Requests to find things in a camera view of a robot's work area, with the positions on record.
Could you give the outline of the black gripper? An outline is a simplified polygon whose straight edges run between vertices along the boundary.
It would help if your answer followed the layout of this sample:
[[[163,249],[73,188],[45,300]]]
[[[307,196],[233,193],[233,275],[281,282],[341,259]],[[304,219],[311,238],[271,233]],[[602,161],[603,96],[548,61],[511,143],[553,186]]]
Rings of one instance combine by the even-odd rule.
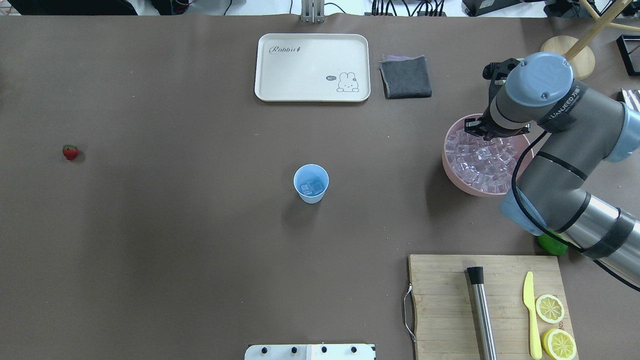
[[[528,122],[514,121],[496,112],[472,114],[465,117],[465,132],[485,141],[497,138],[511,138],[530,132]]]

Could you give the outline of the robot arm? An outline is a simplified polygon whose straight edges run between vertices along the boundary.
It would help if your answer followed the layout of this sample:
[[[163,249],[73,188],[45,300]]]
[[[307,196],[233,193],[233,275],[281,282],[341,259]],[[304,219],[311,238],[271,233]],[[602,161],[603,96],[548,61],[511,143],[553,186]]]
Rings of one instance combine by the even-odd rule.
[[[516,162],[504,216],[533,235],[562,235],[571,247],[633,290],[639,289],[639,221],[584,189],[603,162],[639,148],[639,113],[578,80],[555,52],[490,63],[487,109],[464,130],[485,141],[542,129],[528,166]]]

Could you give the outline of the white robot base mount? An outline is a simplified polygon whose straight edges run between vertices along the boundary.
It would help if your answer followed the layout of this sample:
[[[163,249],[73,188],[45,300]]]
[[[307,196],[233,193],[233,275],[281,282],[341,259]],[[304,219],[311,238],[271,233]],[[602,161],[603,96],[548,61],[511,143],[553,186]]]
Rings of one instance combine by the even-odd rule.
[[[254,344],[247,347],[245,360],[375,360],[374,344]]]

